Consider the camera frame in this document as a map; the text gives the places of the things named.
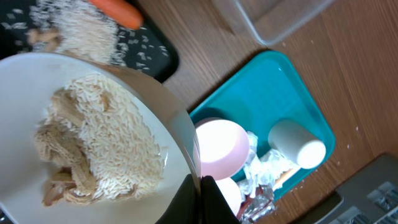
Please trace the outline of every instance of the clear plastic container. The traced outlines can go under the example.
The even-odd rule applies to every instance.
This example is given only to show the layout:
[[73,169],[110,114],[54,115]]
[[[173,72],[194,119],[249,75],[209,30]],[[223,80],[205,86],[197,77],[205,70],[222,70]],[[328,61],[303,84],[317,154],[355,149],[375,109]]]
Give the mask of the clear plastic container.
[[335,0],[213,0],[235,34],[274,45]]

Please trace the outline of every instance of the crumpled paper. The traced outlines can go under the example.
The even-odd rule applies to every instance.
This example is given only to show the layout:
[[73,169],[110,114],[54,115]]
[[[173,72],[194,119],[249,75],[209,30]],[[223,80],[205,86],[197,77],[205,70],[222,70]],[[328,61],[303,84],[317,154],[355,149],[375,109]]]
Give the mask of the crumpled paper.
[[284,172],[297,166],[275,149],[271,149],[259,159],[257,157],[258,137],[254,133],[248,132],[248,138],[249,156],[243,167],[246,179],[238,182],[238,186],[241,190],[242,202],[247,200],[247,195],[253,199],[249,199],[251,202],[246,205],[246,209],[240,217],[242,223],[254,223],[275,209],[272,188]]

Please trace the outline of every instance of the white cup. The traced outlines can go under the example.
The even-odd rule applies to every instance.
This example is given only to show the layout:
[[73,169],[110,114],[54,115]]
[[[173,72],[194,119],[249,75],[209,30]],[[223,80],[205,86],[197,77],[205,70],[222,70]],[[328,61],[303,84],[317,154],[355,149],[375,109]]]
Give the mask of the white cup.
[[321,140],[290,120],[279,121],[271,128],[268,143],[303,169],[318,166],[326,155],[326,147]]

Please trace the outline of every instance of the pink cup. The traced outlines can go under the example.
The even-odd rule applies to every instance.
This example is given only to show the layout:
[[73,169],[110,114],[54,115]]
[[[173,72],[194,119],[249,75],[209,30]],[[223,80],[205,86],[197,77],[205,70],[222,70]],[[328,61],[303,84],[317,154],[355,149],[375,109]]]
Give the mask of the pink cup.
[[206,119],[197,127],[201,175],[222,180],[239,172],[249,154],[249,139],[240,125],[224,119]]

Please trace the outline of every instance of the plastic container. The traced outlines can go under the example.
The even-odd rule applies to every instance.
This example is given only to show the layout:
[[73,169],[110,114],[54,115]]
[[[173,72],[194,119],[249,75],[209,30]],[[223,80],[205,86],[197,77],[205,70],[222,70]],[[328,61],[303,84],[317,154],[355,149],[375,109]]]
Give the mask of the plastic container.
[[[283,119],[297,122],[325,144],[326,156],[322,162],[335,149],[335,136],[300,76],[285,55],[274,51],[255,56],[195,108],[190,116],[195,124],[206,118],[218,117],[253,132],[258,136],[259,157],[270,149],[269,131]],[[275,191],[275,199],[315,169],[300,169],[281,189]],[[232,179],[245,179],[244,172],[239,171]]]
[[235,34],[274,45],[335,0],[213,0]]
[[[14,223],[155,223],[181,183],[192,174],[199,188],[195,127],[178,99],[153,78],[130,68],[94,66],[58,54],[28,53],[0,61],[0,207]],[[100,73],[136,98],[155,141],[167,147],[163,180],[155,195],[139,201],[98,202],[86,207],[60,202],[45,208],[45,182],[53,174],[40,161],[33,135],[50,97],[70,79]]]

